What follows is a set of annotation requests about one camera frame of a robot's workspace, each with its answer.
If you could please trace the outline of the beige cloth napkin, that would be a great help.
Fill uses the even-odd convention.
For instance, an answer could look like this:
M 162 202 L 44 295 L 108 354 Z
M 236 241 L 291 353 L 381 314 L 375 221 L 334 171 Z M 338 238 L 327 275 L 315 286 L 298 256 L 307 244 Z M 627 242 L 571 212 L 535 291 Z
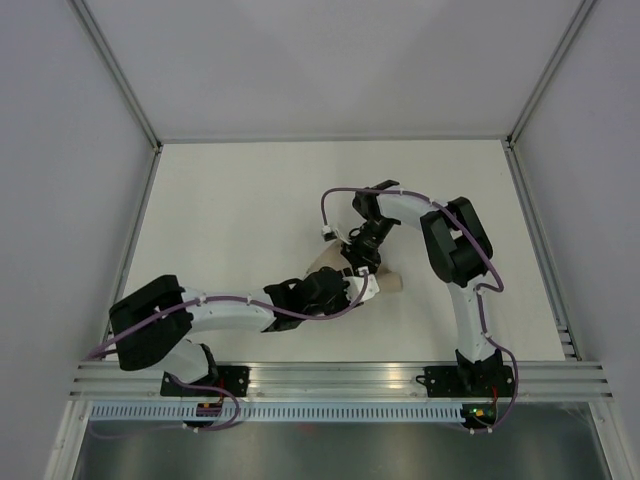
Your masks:
M 351 277 L 359 275 L 358 269 L 365 264 L 359 260 L 349 260 L 342 253 L 343 243 L 334 241 L 331 243 L 310 265 L 304 278 L 324 267 L 339 271 L 345 278 L 346 296 L 349 300 L 354 300 L 362 291 L 363 280 L 351 280 Z M 378 293 L 397 293 L 403 289 L 403 280 L 399 273 L 391 271 L 386 265 L 381 264 L 376 272 L 369 269 L 368 286 L 363 297 L 364 301 L 372 298 Z

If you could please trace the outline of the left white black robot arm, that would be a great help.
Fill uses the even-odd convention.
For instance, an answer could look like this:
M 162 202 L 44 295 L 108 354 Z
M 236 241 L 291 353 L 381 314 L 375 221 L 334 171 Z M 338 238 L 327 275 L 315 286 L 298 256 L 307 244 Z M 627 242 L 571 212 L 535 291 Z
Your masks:
M 115 303 L 109 319 L 121 370 L 161 368 L 206 396 L 217 387 L 217 367 L 210 347 L 192 342 L 191 334 L 280 333 L 352 308 L 346 278 L 329 267 L 244 294 L 197 291 L 166 274 Z

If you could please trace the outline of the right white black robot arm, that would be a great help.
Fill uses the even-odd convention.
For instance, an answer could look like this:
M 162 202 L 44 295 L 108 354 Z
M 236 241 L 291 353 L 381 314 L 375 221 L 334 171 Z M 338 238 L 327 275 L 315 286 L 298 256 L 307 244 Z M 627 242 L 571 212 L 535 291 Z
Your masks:
M 355 188 L 352 206 L 364 219 L 350 231 L 341 254 L 370 272 L 381 269 L 379 248 L 391 229 L 405 225 L 420 231 L 429 264 L 446 284 L 457 327 L 456 367 L 449 384 L 439 387 L 440 375 L 425 371 L 431 395 L 484 397 L 517 393 L 518 370 L 504 364 L 514 356 L 491 338 L 483 292 L 502 292 L 504 284 L 491 264 L 493 247 L 482 223 L 465 197 L 440 203 L 423 194 L 402 190 L 386 180 L 373 187 Z

